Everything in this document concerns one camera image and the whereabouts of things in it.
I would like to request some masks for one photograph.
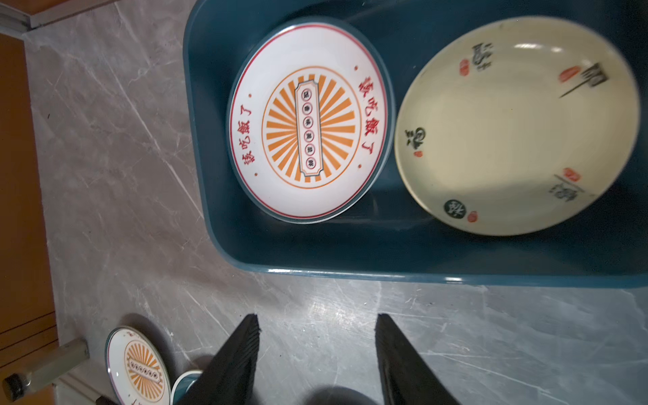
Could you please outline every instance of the small plate with sunburst pattern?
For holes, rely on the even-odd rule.
[[[139,331],[119,327],[110,332],[106,367],[122,404],[170,404],[167,368],[156,348]]]
[[[229,101],[232,166],[266,213],[330,219],[371,187],[391,150],[393,90],[373,46],[329,18],[291,21],[260,42]]]

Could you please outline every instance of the blue tray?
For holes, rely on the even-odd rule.
[[[460,35],[515,16],[570,19],[626,57],[642,98],[632,157],[596,203],[521,237],[483,237],[423,211],[393,154],[371,190],[332,220],[295,225],[264,214],[241,189],[226,146],[226,109],[249,52],[277,25],[335,17],[378,49],[400,107],[425,63]],[[200,0],[184,39],[185,76],[207,229],[234,266],[258,272],[388,281],[630,288],[648,285],[648,2],[643,0]]]

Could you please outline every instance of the beige plate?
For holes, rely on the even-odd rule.
[[[590,205],[626,164],[639,97],[601,36],[548,17],[478,28],[439,52],[400,108],[395,153],[421,207],[483,235],[519,235]]]

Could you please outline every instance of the black circle with character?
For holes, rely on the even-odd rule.
[[[448,200],[443,205],[443,209],[445,210],[446,214],[458,220],[462,219],[466,215],[466,206],[463,205],[461,201]]]

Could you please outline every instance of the black bottle cap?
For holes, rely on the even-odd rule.
[[[19,400],[25,396],[25,388],[23,387],[23,381],[20,379],[18,374],[11,374],[2,381],[2,388],[5,392],[6,398],[10,402]]]

